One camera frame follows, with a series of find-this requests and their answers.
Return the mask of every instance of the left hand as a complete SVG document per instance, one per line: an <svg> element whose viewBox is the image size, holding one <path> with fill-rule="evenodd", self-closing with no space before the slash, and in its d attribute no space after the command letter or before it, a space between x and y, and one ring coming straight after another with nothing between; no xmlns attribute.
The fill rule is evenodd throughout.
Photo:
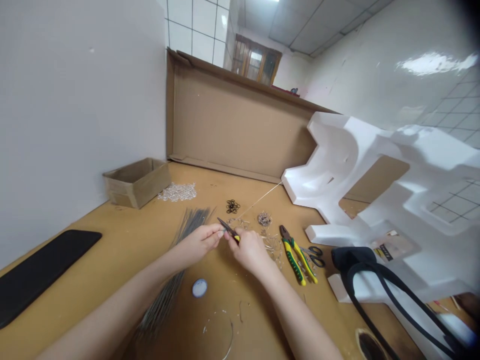
<svg viewBox="0 0 480 360"><path fill-rule="evenodd" d="M175 245L167 255L178 271L199 262L210 250L215 249L224 234L219 223L197 227L190 235Z"/></svg>

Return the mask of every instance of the hand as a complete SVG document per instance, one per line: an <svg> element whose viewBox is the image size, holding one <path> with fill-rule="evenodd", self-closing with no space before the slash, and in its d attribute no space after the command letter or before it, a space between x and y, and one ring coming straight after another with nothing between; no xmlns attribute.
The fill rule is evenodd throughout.
<svg viewBox="0 0 480 360"><path fill-rule="evenodd" d="M215 249L223 234L224 227L219 223L199 226L166 255L172 258L177 271L184 270L199 262L210 250Z"/></svg>
<svg viewBox="0 0 480 360"><path fill-rule="evenodd" d="M228 231L224 234L233 256L245 269L259 278L275 264L265 249L264 241L255 231L246 231L241 227L237 227L235 231L240 236L240 243L237 243Z"/></svg>

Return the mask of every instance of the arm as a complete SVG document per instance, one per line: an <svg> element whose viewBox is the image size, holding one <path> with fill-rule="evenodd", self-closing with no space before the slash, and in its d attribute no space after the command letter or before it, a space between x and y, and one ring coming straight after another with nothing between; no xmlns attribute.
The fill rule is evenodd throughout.
<svg viewBox="0 0 480 360"><path fill-rule="evenodd" d="M178 245L132 277L117 292L60 339L37 360L108 359L175 273L198 262L217 247L220 224L203 225Z"/></svg>
<svg viewBox="0 0 480 360"><path fill-rule="evenodd" d="M240 244L225 232L238 262L250 271L270 295L288 344L297 360L342 359L339 349L300 299L277 265L270 259L262 238L254 231L236 228Z"/></svg>

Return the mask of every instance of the scissors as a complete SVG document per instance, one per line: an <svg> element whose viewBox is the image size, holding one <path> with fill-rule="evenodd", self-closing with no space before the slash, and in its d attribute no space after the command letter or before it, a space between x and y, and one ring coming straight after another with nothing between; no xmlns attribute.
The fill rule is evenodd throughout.
<svg viewBox="0 0 480 360"><path fill-rule="evenodd" d="M225 228L225 230L230 233L231 237L236 240L238 244L240 242L240 236L235 232L235 230L232 230L232 228L221 218L217 217L217 219L220 222L220 224Z"/></svg>
<svg viewBox="0 0 480 360"><path fill-rule="evenodd" d="M308 254L311 261L318 266L319 268L325 267L325 261L322 260L321 256L324 254L322 249L317 246L310 246L309 248L301 247L300 248L304 253Z"/></svg>

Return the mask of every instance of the black bag strap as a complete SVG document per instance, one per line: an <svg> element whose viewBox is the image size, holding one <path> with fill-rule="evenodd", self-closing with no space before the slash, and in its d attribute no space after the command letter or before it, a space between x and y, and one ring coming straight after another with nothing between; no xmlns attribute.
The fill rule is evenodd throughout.
<svg viewBox="0 0 480 360"><path fill-rule="evenodd" d="M377 275L378 279L380 280L380 283L383 286L388 297L390 298L392 303L397 307L400 313L407 319L407 321L410 324L413 325L413 327L415 327L415 329L417 329L423 336L425 336L430 342L432 342L432 344L434 344L436 347L442 350L445 354L447 354L451 358L455 357L455 353L452 350L450 350L448 347L446 347L440 341L438 341L436 338L430 335L405 311L405 309L400 305L398 300L392 294L392 291L390 290L385 280L388 280L389 282L397 286L399 289L401 289L403 292L405 292L427 314L427 316L434 322L435 325L438 326L438 328L449 338L449 340L451 340L448 343L453 344L453 346L456 347L455 349L456 351L460 351L461 349L463 349L462 344L449 331L449 329L435 316L435 314L433 314L430 311L430 309L413 293L413 291L410 290L410 288L397 275L395 275L393 271L391 271L386 266L381 265L377 262L372 262L372 261L358 262L354 265L351 265L346 272L343 271L341 273L341 279L342 279L343 285L345 286L345 290L348 296L350 296L350 299L353 305L358 310L358 313L366 322L366 324L368 325L372 333L376 336L380 344L385 348L386 352L390 357L392 357L393 359L400 359L398 355L395 353L395 351L392 349L392 347L385 340L385 338L382 336L382 334L379 332L379 330L374 325L372 320L369 318L367 313L363 310L361 304L355 297L354 276L355 274L361 271L374 272Z"/></svg>

